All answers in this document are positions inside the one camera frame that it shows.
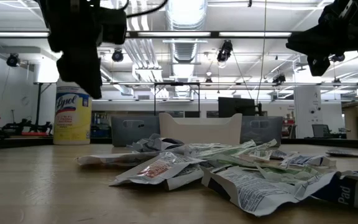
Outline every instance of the gray bin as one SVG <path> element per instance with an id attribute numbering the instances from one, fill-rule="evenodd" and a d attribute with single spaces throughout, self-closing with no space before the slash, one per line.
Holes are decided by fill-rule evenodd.
<path id="1" fill-rule="evenodd" d="M 152 134 L 160 134 L 158 116 L 112 116 L 112 144 L 125 147 Z"/>
<path id="2" fill-rule="evenodd" d="M 276 139 L 278 147 L 281 145 L 282 126 L 282 117 L 243 116 L 240 141 L 254 140 L 259 145 Z"/>

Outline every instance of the desk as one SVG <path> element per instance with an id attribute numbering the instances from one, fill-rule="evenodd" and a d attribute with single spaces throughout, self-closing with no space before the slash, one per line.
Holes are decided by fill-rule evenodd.
<path id="1" fill-rule="evenodd" d="M 330 147 L 280 149 L 318 155 Z M 77 156 L 110 152 L 110 145 L 0 149 L 0 224 L 358 223 L 358 210 L 312 198 L 256 218 L 199 182 L 173 192 L 150 185 L 108 187 L 124 170 L 80 169 L 74 162 Z M 358 159 L 337 159 L 337 168 L 358 170 Z"/>

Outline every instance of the wooden table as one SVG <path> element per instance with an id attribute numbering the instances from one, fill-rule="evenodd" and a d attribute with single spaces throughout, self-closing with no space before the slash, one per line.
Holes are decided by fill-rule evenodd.
<path id="1" fill-rule="evenodd" d="M 161 186 L 108 187 L 124 170 L 81 169 L 77 156 L 111 152 L 110 145 L 0 149 L 2 223 L 358 223 L 358 210 L 315 199 L 281 206 L 256 218 L 196 182 L 173 192 Z M 321 146 L 283 151 L 324 154 Z M 358 170 L 358 159 L 336 159 Z"/>

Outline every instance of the office room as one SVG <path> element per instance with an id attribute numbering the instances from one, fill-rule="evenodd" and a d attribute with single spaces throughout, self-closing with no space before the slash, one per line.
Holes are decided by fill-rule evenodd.
<path id="1" fill-rule="evenodd" d="M 0 223 L 358 222 L 358 0 L 0 0 Z"/>

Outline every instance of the lysol wipes container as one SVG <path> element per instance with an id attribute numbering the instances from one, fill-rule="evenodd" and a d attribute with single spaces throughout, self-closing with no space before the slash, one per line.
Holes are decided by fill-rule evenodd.
<path id="1" fill-rule="evenodd" d="M 91 105 L 91 97 L 77 84 L 57 82 L 54 144 L 90 143 Z"/>

